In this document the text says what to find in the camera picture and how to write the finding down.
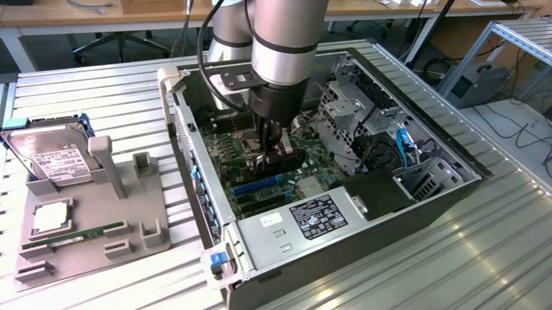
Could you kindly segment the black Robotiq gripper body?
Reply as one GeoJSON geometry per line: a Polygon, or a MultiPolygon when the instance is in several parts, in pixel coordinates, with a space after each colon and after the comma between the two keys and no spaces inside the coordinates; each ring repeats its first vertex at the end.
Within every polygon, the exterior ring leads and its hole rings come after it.
{"type": "Polygon", "coordinates": [[[299,114],[308,79],[294,85],[267,84],[250,90],[250,108],[263,119],[287,127],[299,114]]]}

